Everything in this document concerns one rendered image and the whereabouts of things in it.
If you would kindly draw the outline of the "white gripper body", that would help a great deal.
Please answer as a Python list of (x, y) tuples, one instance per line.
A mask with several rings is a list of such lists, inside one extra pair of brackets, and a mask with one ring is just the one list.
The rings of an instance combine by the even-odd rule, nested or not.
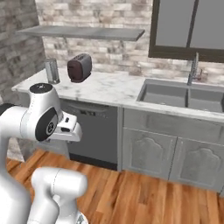
[(81, 138), (82, 130), (78, 123), (68, 124), (60, 122), (55, 131), (49, 136), (49, 139), (70, 142), (79, 142)]

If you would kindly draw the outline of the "grey dishwasher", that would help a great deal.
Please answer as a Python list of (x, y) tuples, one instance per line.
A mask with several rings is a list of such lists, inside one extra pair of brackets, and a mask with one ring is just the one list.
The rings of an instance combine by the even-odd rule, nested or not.
[(117, 170), (117, 107), (60, 100), (61, 108), (77, 116), (82, 128), (79, 142), (67, 144), (73, 161)]

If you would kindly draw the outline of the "steel canister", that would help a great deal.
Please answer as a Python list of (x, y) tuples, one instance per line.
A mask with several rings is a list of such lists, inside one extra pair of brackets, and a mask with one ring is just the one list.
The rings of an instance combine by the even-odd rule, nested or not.
[(45, 60), (45, 71), (47, 80), (50, 84), (60, 83), (60, 77), (56, 59), (49, 58)]

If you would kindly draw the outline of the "dark red toaster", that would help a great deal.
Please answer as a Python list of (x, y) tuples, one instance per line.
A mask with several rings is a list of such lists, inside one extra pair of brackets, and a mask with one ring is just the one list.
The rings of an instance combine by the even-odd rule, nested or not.
[(81, 53), (67, 62), (67, 73), (71, 82), (79, 83), (88, 78), (92, 71), (92, 58)]

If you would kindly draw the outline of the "grey cupboard door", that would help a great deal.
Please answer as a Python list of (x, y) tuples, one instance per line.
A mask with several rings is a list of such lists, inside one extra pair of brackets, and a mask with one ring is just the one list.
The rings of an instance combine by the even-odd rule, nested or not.
[(124, 128), (122, 168), (168, 179), (176, 142), (175, 136)]
[(179, 138), (169, 180), (219, 193), (224, 186), (224, 145)]

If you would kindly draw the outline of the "grey panel under sink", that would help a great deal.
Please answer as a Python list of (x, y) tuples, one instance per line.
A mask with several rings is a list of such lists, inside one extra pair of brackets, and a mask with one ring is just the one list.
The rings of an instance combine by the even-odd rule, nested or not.
[(224, 124), (126, 108), (123, 126), (224, 145)]

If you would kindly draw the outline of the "grey double sink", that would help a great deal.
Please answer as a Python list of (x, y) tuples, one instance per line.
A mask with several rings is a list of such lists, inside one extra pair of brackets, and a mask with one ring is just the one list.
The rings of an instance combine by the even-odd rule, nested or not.
[(146, 79), (137, 101), (224, 113), (224, 87)]

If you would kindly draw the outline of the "steel tap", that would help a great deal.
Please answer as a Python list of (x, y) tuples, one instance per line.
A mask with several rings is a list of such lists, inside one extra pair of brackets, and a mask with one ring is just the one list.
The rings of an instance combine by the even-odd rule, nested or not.
[(198, 79), (198, 76), (197, 76), (197, 70), (198, 70), (198, 64), (199, 64), (199, 54), (196, 52), (195, 53), (195, 57), (192, 61), (192, 66), (191, 66), (191, 71), (188, 75), (188, 80), (187, 80), (187, 85), (188, 86), (191, 86), (192, 85), (192, 82), (194, 80), (197, 80)]

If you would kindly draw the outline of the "dark framed window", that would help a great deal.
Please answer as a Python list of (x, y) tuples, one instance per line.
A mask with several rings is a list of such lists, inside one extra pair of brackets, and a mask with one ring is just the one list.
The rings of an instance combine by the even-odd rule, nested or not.
[(224, 63), (224, 0), (153, 0), (149, 56)]

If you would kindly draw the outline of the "grey wall shelf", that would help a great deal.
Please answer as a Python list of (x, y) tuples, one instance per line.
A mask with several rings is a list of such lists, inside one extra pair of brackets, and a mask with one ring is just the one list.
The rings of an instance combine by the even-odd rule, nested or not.
[(144, 35), (144, 29), (38, 25), (16, 31), (16, 34), (36, 37), (102, 39), (136, 42)]

